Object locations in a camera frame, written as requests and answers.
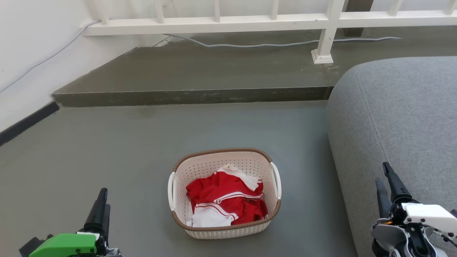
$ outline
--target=concrete step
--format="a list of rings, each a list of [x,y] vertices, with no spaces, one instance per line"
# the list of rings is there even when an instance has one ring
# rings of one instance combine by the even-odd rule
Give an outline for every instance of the concrete step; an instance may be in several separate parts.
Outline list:
[[[351,67],[379,59],[457,55],[457,27],[367,28],[378,42],[337,42],[333,64],[315,65],[317,43],[290,47],[206,48],[179,41],[137,48],[78,78],[52,96],[62,107],[133,106],[328,99]],[[296,43],[317,31],[198,34],[206,44]]]

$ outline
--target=basket handle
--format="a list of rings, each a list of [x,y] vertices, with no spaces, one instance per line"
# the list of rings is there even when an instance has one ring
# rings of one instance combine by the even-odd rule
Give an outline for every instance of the basket handle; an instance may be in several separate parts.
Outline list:
[[[282,187],[281,187],[281,178],[279,177],[279,171],[276,165],[273,162],[270,162],[271,166],[271,175],[275,179],[273,180],[273,185],[275,187],[275,194],[278,200],[281,199]]]
[[[176,207],[176,173],[172,172],[168,179],[168,205],[174,211]]]

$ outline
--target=gray concrete floor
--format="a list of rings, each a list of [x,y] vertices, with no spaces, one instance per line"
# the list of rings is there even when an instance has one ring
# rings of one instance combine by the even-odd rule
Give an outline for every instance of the gray concrete floor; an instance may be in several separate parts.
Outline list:
[[[110,244],[126,257],[356,256],[325,128],[325,101],[64,109],[0,147],[2,256],[34,236],[81,228],[101,187]],[[282,205],[262,233],[191,238],[166,184],[184,155],[256,147],[281,174]]]

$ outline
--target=clothes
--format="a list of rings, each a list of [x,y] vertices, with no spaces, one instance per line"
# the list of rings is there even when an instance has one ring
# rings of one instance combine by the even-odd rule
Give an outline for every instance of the clothes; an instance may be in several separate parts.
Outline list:
[[[187,224],[217,227],[261,220],[268,214],[262,191],[261,179],[226,165],[187,186],[194,213]]]

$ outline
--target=basket rim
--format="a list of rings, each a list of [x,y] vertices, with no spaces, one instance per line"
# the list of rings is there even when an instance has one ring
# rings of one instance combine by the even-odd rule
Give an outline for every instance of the basket rim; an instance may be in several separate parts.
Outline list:
[[[255,153],[263,155],[268,160],[268,162],[273,162],[273,160],[268,156],[268,154],[266,154],[264,151],[259,150],[257,148],[224,148],[224,149],[201,151],[201,152],[186,155],[181,160],[178,161],[178,163],[173,168],[172,172],[176,172],[176,170],[181,165],[181,163],[183,163],[185,160],[190,159],[192,157],[208,155],[208,154],[228,153],[228,152],[255,152]],[[178,215],[176,214],[175,211],[171,211],[171,215],[173,216],[173,219],[175,220],[175,222],[181,228],[188,230],[188,231],[221,231],[221,230],[242,229],[242,228],[247,228],[247,227],[252,227],[252,226],[267,223],[276,216],[280,207],[281,207],[281,200],[279,199],[276,202],[276,207],[275,207],[273,213],[268,214],[268,218],[263,219],[263,220],[254,221],[254,222],[249,222],[249,223],[244,223],[244,224],[239,224],[239,225],[230,225],[230,226],[224,226],[224,227],[197,227],[197,228],[190,227],[190,226],[187,226],[186,224],[182,223],[179,220]]]

